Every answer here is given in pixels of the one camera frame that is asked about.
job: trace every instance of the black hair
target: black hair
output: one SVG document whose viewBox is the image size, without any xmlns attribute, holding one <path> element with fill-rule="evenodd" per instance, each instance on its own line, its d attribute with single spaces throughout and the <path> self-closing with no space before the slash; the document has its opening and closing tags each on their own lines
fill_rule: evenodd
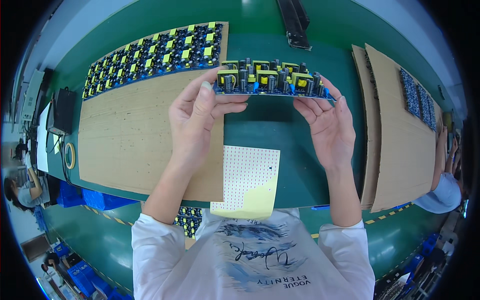
<svg viewBox="0 0 480 300">
<path fill-rule="evenodd" d="M 3 190 L 5 192 L 5 197 L 7 197 L 7 200 L 8 201 L 11 201 L 13 206 L 15 207 L 18 207 L 19 209 L 23 210 L 23 211 L 30 211 L 31 213 L 33 213 L 33 211 L 35 210 L 35 208 L 33 207 L 26 207 L 24 205 L 22 205 L 20 203 L 20 201 L 18 201 L 18 198 L 17 196 L 15 195 L 15 192 L 13 191 L 13 180 L 11 180 L 10 178 L 5 178 L 5 180 L 3 181 Z"/>
</svg>

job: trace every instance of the roll of tape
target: roll of tape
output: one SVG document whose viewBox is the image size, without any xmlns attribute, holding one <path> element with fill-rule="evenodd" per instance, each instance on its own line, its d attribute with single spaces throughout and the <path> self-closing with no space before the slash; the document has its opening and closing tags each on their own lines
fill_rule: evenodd
<svg viewBox="0 0 480 300">
<path fill-rule="evenodd" d="M 68 148 L 70 148 L 70 150 L 72 151 L 72 161 L 70 164 L 67 161 Z M 75 149 L 72 143 L 67 143 L 65 145 L 65 165 L 67 166 L 68 169 L 73 169 L 73 167 L 75 166 Z"/>
</svg>

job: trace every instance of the stack of circuit boards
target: stack of circuit boards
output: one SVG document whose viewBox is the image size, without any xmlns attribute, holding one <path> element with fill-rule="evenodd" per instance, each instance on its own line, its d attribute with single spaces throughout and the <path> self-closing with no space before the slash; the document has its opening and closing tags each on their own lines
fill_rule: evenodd
<svg viewBox="0 0 480 300">
<path fill-rule="evenodd" d="M 178 215 L 175 217 L 173 225 L 183 227 L 185 237 L 195 238 L 200 223 L 202 222 L 202 209 L 181 206 Z"/>
<path fill-rule="evenodd" d="M 404 95 L 407 101 L 406 109 L 414 116 L 420 118 L 433 131 L 436 131 L 433 99 L 422 86 L 415 84 L 412 76 L 403 69 L 400 70 L 400 78 L 402 80 Z"/>
<path fill-rule="evenodd" d="M 218 66 L 223 25 L 190 25 L 144 37 L 113 51 L 88 70 L 83 99 L 141 79 Z"/>
<path fill-rule="evenodd" d="M 228 60 L 222 65 L 213 89 L 216 94 L 274 95 L 331 99 L 319 72 L 310 73 L 300 65 L 279 60 Z"/>
</svg>

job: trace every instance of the white glove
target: white glove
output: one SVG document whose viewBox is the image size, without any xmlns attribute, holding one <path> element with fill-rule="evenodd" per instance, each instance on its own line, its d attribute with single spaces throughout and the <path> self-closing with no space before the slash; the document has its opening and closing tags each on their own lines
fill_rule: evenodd
<svg viewBox="0 0 480 300">
<path fill-rule="evenodd" d="M 30 162 L 30 151 L 25 154 L 25 165 L 27 166 L 27 169 L 32 167 L 32 163 Z"/>
</svg>

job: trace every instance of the green workbench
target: green workbench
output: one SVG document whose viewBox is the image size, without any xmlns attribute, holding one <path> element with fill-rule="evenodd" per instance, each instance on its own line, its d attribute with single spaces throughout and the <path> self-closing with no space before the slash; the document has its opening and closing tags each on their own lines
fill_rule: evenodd
<svg viewBox="0 0 480 300">
<path fill-rule="evenodd" d="M 372 45 L 422 82 L 444 111 L 451 110 L 453 105 L 450 99 L 442 100 L 437 86 L 444 87 L 431 66 L 387 22 L 350 0 L 303 0 L 303 3 L 311 20 L 307 35 L 312 51 L 287 45 L 276 1 L 222 1 L 215 6 L 185 0 L 179 9 L 169 1 L 140 0 L 127 6 L 88 33 L 55 69 L 49 93 L 65 86 L 77 92 L 73 134 L 67 136 L 65 142 L 73 143 L 77 149 L 81 91 L 93 61 L 156 32 L 189 24 L 228 21 L 228 60 L 250 57 L 306 62 L 310 71 L 319 71 L 347 98 L 357 134 L 352 166 L 357 190 L 361 193 L 365 168 L 365 117 L 351 44 Z M 225 116 L 224 144 L 281 150 L 275 208 L 328 204 L 325 172 L 316 158 L 308 124 L 293 108 L 292 98 L 252 96 L 248 103 L 245 112 Z M 48 149 L 53 147 L 52 135 L 47 146 Z M 81 164 L 82 154 L 78 156 Z M 60 154 L 52 152 L 48 155 L 48 172 L 64 178 Z M 68 174 L 72 183 L 87 189 L 135 200 L 148 197 L 80 180 L 78 163 L 68 170 Z M 209 203 L 183 201 L 182 205 L 208 207 Z"/>
</svg>

